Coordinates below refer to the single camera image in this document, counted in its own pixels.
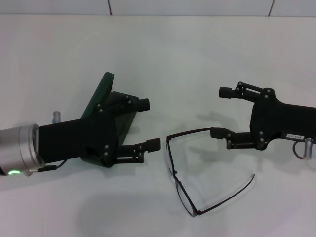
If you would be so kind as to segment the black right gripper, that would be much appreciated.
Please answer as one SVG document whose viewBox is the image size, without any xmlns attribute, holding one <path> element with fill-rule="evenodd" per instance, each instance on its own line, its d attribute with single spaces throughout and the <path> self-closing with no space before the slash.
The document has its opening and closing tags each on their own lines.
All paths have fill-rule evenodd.
<svg viewBox="0 0 316 237">
<path fill-rule="evenodd" d="M 316 143 L 316 109 L 291 105 L 277 99 L 271 88 L 259 88 L 238 82 L 235 89 L 220 87 L 219 97 L 253 102 L 250 132 L 235 133 L 225 128 L 212 127 L 210 136 L 225 139 L 226 148 L 264 150 L 274 139 Z"/>
</svg>

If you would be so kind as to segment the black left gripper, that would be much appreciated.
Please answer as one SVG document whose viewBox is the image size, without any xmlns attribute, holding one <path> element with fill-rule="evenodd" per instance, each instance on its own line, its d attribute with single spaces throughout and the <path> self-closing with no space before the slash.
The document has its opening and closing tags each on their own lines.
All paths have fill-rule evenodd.
<svg viewBox="0 0 316 237">
<path fill-rule="evenodd" d="M 72 158 L 92 158 L 106 168 L 115 162 L 117 113 L 144 112 L 148 98 L 120 92 L 98 94 L 98 107 L 85 118 L 39 127 L 39 155 L 45 163 Z"/>
</svg>

